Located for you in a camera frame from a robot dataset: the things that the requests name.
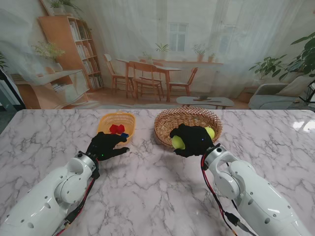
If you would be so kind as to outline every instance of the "wicker basket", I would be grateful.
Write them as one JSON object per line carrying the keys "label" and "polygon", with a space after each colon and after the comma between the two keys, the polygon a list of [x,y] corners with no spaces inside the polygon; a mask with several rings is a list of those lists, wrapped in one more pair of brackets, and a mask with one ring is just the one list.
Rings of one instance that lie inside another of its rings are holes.
{"label": "wicker basket", "polygon": [[115,125],[123,125],[125,127],[124,133],[128,134],[129,137],[127,138],[127,142],[123,143],[120,142],[117,145],[125,145],[129,143],[131,137],[134,134],[134,130],[136,128],[136,118],[133,114],[124,113],[124,112],[117,112],[117,113],[110,113],[102,117],[98,124],[97,133],[104,132],[104,134],[110,134],[109,128]]}
{"label": "wicker basket", "polygon": [[213,142],[219,138],[222,132],[219,117],[209,110],[199,107],[180,107],[162,111],[154,122],[154,132],[164,145],[171,147],[172,140],[169,134],[182,123],[189,126],[211,127],[215,132]]}

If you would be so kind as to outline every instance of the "black glove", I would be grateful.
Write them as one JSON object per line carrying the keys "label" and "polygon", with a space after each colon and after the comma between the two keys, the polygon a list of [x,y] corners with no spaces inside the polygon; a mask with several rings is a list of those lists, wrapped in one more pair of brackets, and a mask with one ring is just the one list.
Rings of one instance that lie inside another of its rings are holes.
{"label": "black glove", "polygon": [[114,149],[119,142],[126,142],[127,138],[117,134],[104,134],[99,132],[87,149],[87,155],[96,158],[98,161],[104,161],[111,157],[121,155],[129,151],[129,148]]}
{"label": "black glove", "polygon": [[181,124],[169,134],[171,138],[174,135],[179,136],[185,144],[184,150],[175,149],[175,153],[183,157],[203,155],[209,147],[214,147],[207,130],[201,126]]}

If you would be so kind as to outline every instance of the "wooden chair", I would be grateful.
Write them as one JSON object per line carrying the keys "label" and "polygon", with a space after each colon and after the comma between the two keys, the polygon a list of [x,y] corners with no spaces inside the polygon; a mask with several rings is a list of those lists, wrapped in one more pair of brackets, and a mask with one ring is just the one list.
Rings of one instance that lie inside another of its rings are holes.
{"label": "wooden chair", "polygon": [[[155,65],[150,65],[142,62],[130,61],[130,66],[133,68],[133,82],[134,82],[134,93],[135,97],[138,99],[138,86],[141,85],[142,89],[153,90],[155,97],[159,98],[161,101],[161,96],[159,93],[159,82],[155,81],[153,73],[157,72]],[[136,78],[136,70],[141,70],[144,72],[150,72],[151,78],[145,78],[139,76],[139,79]]]}
{"label": "wooden chair", "polygon": [[[146,63],[146,60],[141,59],[140,62],[142,63]],[[158,62],[153,62],[153,65],[159,65],[159,66],[163,66],[163,64],[158,63]],[[151,80],[150,78],[144,77],[143,76],[143,71],[142,71],[142,77],[140,77],[143,80]],[[159,86],[162,92],[162,97],[164,98],[164,92],[163,92],[163,86],[162,86],[162,79],[161,79],[161,73],[159,73],[159,79],[154,79],[154,81],[159,82]],[[142,93],[143,93],[143,89],[142,89],[142,85],[141,85],[141,92],[140,92],[140,96],[142,97]]]}
{"label": "wooden chair", "polygon": [[[111,62],[112,58],[109,54],[104,54],[104,59],[105,59],[105,62],[107,64],[107,67],[109,69],[110,75],[112,77],[111,91],[113,93],[113,87],[115,85],[115,93],[117,93],[117,84],[125,85],[126,84],[126,77],[124,75],[119,75],[119,74],[115,73],[112,62]],[[129,81],[130,85],[132,86],[132,90],[134,90],[132,77],[128,77],[128,81]]]}
{"label": "wooden chair", "polygon": [[169,82],[169,91],[172,91],[172,87],[184,87],[187,93],[187,96],[190,96],[189,86],[192,84],[192,81],[197,73],[198,67],[195,67],[191,70],[191,76],[187,83],[181,82]]}

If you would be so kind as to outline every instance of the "plastic basket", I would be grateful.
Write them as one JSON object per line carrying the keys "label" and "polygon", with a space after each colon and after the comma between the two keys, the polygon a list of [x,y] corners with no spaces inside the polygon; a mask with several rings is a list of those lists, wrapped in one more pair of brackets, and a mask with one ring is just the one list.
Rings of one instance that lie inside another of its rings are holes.
{"label": "plastic basket", "polygon": [[125,145],[129,143],[130,139],[134,134],[134,130],[136,128],[136,118],[133,114],[124,113],[124,112],[116,112],[110,113],[102,117],[99,122],[97,133],[103,132],[104,134],[110,134],[109,128],[113,125],[123,125],[125,127],[124,133],[128,134],[127,142],[120,142],[117,145]]}

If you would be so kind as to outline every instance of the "red block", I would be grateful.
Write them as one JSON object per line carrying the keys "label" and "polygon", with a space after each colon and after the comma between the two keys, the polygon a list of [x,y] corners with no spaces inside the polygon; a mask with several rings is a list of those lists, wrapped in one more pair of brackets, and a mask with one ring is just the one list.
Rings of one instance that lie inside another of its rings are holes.
{"label": "red block", "polygon": [[109,128],[109,131],[112,133],[112,134],[116,134],[118,132],[118,126],[115,125],[115,124],[112,124],[112,126]]}
{"label": "red block", "polygon": [[117,128],[117,133],[118,134],[122,134],[125,131],[125,127],[121,124],[120,126],[118,126]]}

